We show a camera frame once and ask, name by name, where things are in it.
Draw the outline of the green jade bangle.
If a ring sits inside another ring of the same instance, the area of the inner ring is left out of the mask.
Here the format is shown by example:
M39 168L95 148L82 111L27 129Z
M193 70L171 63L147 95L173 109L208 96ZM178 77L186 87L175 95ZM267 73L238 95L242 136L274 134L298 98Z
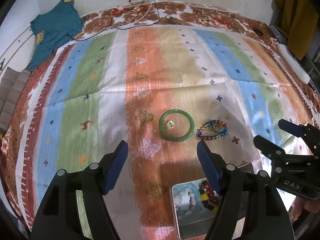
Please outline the green jade bangle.
M170 109L164 112L158 122L159 132L163 139L171 142L188 140L194 132L194 120L189 113L181 109Z

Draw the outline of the silver metal tin box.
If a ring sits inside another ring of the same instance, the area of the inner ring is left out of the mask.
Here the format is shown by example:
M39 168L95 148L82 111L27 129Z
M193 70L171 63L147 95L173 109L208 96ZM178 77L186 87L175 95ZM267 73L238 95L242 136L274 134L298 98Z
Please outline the silver metal tin box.
M178 238L192 239L205 235L221 200L206 178L175 184L170 195Z

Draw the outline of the white pillow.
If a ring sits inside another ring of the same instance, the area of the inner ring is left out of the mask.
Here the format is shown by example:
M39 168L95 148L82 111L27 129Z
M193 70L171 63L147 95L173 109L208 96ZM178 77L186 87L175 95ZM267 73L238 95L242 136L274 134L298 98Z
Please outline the white pillow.
M284 59L287 61L290 68L293 70L293 72L296 74L299 80L307 85L310 82L310 76L302 68L298 61L294 59L287 46L284 44L277 44L277 50L280 52L281 56L283 56Z

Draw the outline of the yellow hanging cloth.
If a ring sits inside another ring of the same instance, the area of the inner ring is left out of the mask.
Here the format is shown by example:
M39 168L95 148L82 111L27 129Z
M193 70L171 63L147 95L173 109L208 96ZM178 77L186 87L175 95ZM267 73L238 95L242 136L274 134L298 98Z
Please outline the yellow hanging cloth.
M313 39L319 13L310 0L274 0L274 3L281 11L280 28L287 36L287 47L301 60Z

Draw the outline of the teal knitted sweater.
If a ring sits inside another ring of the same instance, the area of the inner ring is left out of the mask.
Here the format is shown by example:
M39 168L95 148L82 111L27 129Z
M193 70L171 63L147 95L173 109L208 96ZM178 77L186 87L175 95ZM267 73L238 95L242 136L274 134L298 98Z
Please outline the teal knitted sweater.
M28 70L34 71L54 50L79 35L83 26L84 22L74 7L74 0L60 0L49 12L37 15L30 23L36 45Z

